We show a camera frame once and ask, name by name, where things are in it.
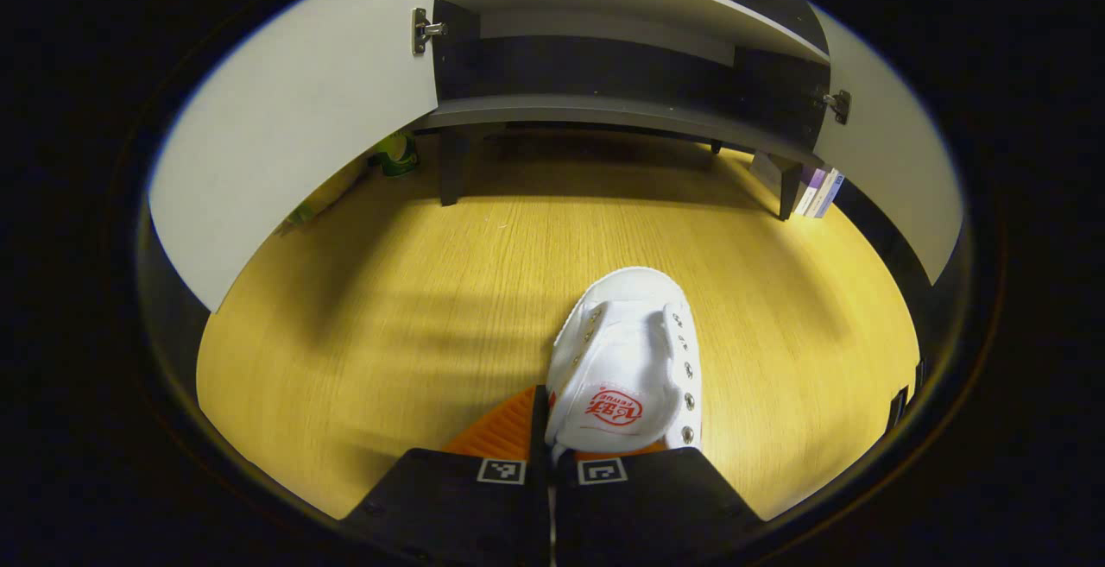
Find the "can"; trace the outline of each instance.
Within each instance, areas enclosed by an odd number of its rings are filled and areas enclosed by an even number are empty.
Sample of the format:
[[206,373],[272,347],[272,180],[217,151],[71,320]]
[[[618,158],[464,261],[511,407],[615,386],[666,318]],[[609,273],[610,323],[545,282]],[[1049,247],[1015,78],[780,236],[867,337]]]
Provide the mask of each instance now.
[[410,132],[396,132],[380,139],[372,149],[385,177],[400,177],[418,168],[418,149]]

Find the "white canvas shoe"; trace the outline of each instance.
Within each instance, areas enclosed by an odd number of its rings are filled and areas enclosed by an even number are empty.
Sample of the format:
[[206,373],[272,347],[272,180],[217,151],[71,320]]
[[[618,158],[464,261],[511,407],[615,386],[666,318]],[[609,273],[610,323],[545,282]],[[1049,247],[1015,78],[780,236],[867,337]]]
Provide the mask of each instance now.
[[698,338],[683,288],[649,267],[607,274],[552,347],[545,444],[621,453],[663,440],[702,449]]

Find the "wooden floor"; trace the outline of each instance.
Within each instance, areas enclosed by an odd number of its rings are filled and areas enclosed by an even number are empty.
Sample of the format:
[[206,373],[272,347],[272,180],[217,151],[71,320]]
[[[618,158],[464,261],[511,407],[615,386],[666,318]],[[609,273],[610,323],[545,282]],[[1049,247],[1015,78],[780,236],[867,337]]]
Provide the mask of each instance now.
[[750,155],[545,133],[474,150],[438,201],[435,137],[414,175],[359,182],[271,238],[207,326],[200,407],[278,483],[343,517],[407,449],[440,448],[544,382],[596,279],[669,273],[690,300],[704,452],[761,517],[855,461],[917,343],[886,267],[833,208],[779,222]]

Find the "cabinet door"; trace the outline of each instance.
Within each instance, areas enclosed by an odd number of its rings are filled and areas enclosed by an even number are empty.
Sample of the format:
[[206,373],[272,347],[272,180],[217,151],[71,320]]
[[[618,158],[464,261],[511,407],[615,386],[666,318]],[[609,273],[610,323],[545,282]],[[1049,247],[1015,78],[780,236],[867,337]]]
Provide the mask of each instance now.
[[860,36],[813,6],[829,85],[852,95],[848,124],[825,111],[813,155],[839,168],[895,224],[932,283],[959,239],[964,200],[950,153],[920,101]]
[[438,106],[433,0],[299,0],[210,72],[162,143],[154,225],[212,312],[273,229],[336,170]]

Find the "red logo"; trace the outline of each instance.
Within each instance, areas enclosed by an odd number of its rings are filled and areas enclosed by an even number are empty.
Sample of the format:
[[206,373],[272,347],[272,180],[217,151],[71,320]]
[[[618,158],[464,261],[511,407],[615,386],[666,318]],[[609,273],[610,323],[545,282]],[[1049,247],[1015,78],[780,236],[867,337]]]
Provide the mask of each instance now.
[[619,390],[600,388],[591,397],[591,403],[583,413],[594,414],[594,418],[607,424],[624,427],[641,418],[644,413],[644,407],[633,397],[619,392]]

